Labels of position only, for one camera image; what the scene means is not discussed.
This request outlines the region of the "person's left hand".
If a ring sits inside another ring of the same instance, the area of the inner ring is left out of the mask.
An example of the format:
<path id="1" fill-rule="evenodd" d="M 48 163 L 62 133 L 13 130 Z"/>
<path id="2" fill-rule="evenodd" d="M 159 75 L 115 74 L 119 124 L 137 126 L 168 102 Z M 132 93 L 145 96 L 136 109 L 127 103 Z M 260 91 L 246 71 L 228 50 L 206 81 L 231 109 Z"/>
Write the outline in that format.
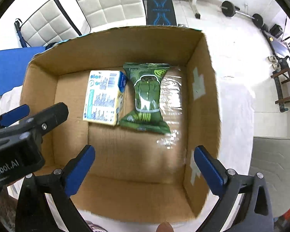
<path id="1" fill-rule="evenodd" d="M 6 186 L 0 188 L 0 225 L 6 231 L 15 231 L 18 200 L 10 196 Z"/>

